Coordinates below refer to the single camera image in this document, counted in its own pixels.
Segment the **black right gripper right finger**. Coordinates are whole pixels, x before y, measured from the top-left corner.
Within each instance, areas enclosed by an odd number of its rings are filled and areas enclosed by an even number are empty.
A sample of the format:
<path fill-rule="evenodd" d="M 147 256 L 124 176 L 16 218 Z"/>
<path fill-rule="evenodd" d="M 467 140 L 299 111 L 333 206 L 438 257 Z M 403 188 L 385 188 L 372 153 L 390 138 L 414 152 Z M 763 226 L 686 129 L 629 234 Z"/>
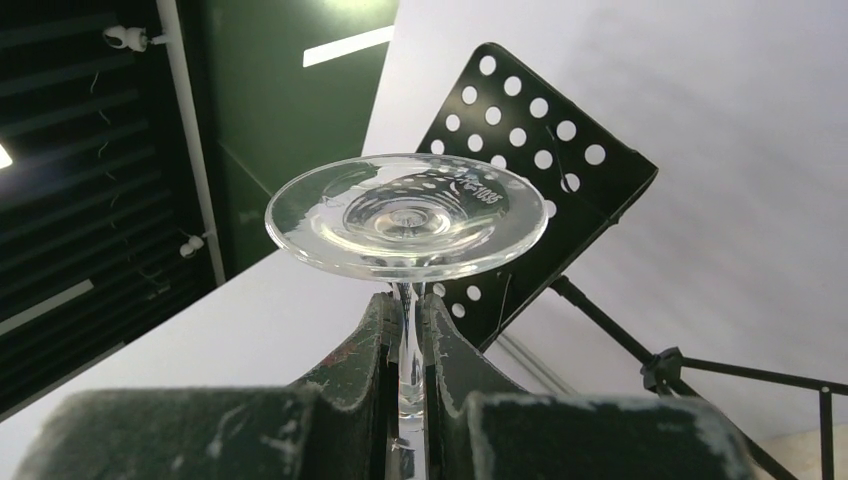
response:
<path fill-rule="evenodd" d="M 704 402 L 533 394 L 422 299 L 433 479 L 753 479 L 743 442 Z"/>

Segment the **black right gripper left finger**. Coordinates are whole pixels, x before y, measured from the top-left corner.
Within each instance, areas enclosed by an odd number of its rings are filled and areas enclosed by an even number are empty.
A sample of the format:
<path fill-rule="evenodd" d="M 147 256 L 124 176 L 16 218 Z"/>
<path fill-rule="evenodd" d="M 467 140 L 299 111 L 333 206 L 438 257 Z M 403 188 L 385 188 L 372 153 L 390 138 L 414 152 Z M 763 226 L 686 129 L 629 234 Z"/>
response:
<path fill-rule="evenodd" d="M 94 390 L 48 417 L 19 479 L 380 479 L 388 297 L 286 386 Z"/>

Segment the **large plain wine glass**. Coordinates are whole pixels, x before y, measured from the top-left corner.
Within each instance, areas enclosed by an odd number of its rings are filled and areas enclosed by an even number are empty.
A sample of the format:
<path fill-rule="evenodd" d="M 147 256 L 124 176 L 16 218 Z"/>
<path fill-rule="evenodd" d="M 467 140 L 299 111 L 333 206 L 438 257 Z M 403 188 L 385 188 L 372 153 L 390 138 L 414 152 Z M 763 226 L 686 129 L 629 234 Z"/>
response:
<path fill-rule="evenodd" d="M 264 221 L 275 244 L 299 261 L 391 285 L 400 304 L 391 443 L 399 463 L 392 474 L 426 478 L 425 286 L 484 273 L 527 252 L 548 223 L 543 196 L 527 179 L 482 161 L 380 154 L 295 177 L 271 197 Z"/>

